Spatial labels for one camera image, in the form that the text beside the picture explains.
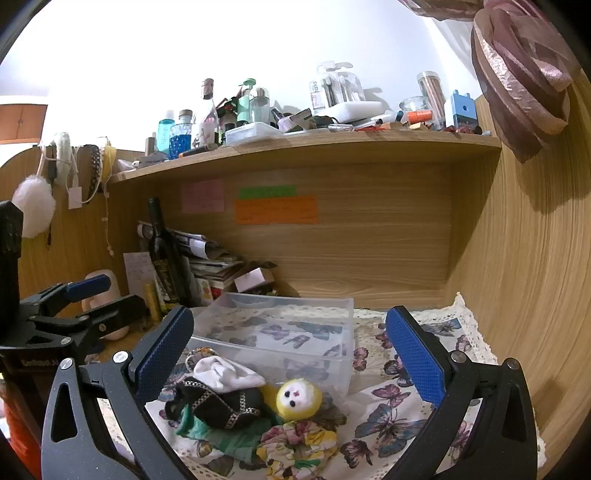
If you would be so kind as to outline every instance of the blue clamp handle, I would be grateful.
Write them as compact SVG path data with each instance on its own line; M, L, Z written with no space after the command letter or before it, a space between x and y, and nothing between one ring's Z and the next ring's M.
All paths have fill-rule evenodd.
M64 290L64 297L70 303L76 303L77 301L106 292L110 287L111 279L108 275L97 275L87 280L69 283Z

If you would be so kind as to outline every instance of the fluffy ball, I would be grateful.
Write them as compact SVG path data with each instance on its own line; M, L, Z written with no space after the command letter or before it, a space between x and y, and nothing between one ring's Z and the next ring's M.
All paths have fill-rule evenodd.
M17 187L12 202L22 211L24 238L35 238L49 228L56 211L56 201L45 178L37 175L27 177Z

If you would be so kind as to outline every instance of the paper note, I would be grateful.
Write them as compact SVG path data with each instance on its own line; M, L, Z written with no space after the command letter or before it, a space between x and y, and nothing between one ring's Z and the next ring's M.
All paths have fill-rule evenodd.
M236 200L235 206L236 223L240 225L318 223L318 202L314 195Z
M146 300L144 284L152 283L156 274L150 254L148 252L123 254L123 262L125 263L129 294L138 295Z
M181 185L181 211L183 213L223 212L223 180L204 180Z
M243 187L238 192L241 200L269 199L275 197L295 197L295 185L272 185L265 187Z

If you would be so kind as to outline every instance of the plastic storage box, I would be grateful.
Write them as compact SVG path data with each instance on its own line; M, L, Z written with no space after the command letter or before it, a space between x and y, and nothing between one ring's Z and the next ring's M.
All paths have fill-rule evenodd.
M200 346L268 383L306 378L344 397L353 367L353 299L225 293L195 318L187 347Z
M226 145L238 145L270 138L283 138L283 133L271 125L254 122L253 124L228 130L226 132Z

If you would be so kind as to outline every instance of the wooden cabinet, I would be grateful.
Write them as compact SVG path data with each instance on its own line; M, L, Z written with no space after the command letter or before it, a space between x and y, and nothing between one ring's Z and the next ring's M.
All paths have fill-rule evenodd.
M41 141L47 105L0 105L0 145Z

